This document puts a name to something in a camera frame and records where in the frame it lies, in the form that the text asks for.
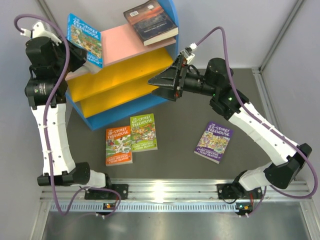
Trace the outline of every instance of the white wall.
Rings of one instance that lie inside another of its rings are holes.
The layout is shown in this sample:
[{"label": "white wall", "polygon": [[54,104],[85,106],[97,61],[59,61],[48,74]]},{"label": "white wall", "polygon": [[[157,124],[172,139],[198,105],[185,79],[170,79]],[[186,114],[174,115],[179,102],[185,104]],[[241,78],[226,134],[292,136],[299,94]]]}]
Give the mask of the white wall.
[{"label": "white wall", "polygon": [[[41,14],[34,0],[6,0],[0,7],[0,239],[28,239],[41,194],[43,160],[36,121],[24,89],[30,78],[26,37],[14,27],[21,13]],[[21,20],[29,28],[35,20]]]},{"label": "white wall", "polygon": [[[320,1],[307,0],[264,71],[284,133],[313,148],[310,156],[320,177]],[[300,176],[313,187],[308,167]],[[314,197],[320,213],[320,190]]]},{"label": "white wall", "polygon": [[[46,0],[64,32],[70,12],[103,31],[126,23],[123,12],[147,0]],[[296,0],[173,0],[180,22],[179,48],[200,40],[216,26],[226,30],[230,64],[259,67]],[[197,50],[194,64],[223,57],[221,35],[211,36]]]}]

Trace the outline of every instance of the book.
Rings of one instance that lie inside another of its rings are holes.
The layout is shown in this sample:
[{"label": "book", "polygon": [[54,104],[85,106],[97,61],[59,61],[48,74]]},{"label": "book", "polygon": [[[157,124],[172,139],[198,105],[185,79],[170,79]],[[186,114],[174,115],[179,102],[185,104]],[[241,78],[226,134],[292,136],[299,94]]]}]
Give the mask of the book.
[{"label": "book", "polygon": [[219,164],[233,132],[225,126],[209,122],[194,153]]},{"label": "book", "polygon": [[101,33],[70,13],[66,38],[74,45],[87,50],[87,61],[82,68],[97,73],[103,67]]},{"label": "book", "polygon": [[177,25],[157,0],[149,0],[125,11],[123,15],[145,46],[171,38],[179,33]]},{"label": "book", "polygon": [[158,149],[153,113],[130,117],[132,152]]},{"label": "book", "polygon": [[105,133],[105,165],[131,164],[130,126],[108,128]]}]

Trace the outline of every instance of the pink shelf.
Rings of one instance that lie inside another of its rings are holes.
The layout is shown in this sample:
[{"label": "pink shelf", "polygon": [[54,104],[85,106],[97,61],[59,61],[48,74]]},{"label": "pink shelf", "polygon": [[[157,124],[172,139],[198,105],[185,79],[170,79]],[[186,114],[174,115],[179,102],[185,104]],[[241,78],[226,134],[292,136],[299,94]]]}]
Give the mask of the pink shelf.
[{"label": "pink shelf", "polygon": [[[176,42],[176,39],[171,37],[144,46],[129,23],[102,31],[101,39],[104,67],[163,48]],[[78,72],[70,72],[66,76],[66,80],[79,77],[85,73],[87,73],[87,71],[83,71],[82,69],[79,69]]]}]

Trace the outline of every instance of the barcode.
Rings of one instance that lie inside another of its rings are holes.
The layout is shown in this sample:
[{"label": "barcode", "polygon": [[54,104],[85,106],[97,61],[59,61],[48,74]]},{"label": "barcode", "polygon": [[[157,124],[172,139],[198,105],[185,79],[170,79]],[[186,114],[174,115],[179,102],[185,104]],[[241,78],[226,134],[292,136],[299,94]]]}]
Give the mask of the barcode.
[{"label": "barcode", "polygon": [[138,15],[139,13],[137,11],[133,11],[133,12],[130,12],[130,16],[131,17],[134,17],[135,15]]}]

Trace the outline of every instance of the gray floor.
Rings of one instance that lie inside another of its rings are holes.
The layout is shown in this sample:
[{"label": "gray floor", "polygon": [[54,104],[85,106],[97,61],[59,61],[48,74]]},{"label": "gray floor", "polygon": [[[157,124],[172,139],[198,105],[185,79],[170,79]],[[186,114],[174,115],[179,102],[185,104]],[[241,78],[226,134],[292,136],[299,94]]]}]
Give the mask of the gray floor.
[{"label": "gray floor", "polygon": [[[235,69],[237,88],[264,115],[251,69]],[[216,114],[209,106],[210,97],[184,92],[177,102],[166,102],[138,113],[154,113],[158,150],[133,154],[133,164],[105,166],[106,128],[91,131],[72,110],[67,134],[76,163],[89,162],[95,171],[112,178],[136,179],[233,179],[241,171],[262,166],[270,161],[260,147],[236,126]],[[234,130],[220,164],[194,153],[209,121]],[[130,118],[108,127],[130,125]]]},{"label": "gray floor", "polygon": [[105,220],[89,215],[75,221],[81,215],[50,212],[42,240],[311,239],[298,202],[264,203],[249,219],[234,213],[121,212]]}]

